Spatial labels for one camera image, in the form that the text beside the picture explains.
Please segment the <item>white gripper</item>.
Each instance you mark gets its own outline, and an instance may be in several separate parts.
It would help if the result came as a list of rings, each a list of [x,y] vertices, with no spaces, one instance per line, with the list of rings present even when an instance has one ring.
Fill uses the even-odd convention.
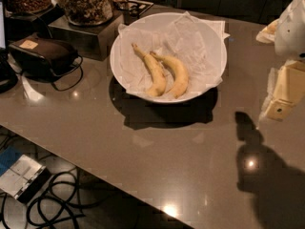
[[[259,118],[282,121],[305,96],[305,0],[293,0],[278,20],[261,30],[256,40],[274,43],[275,53],[287,60],[279,69],[271,68],[267,96]]]

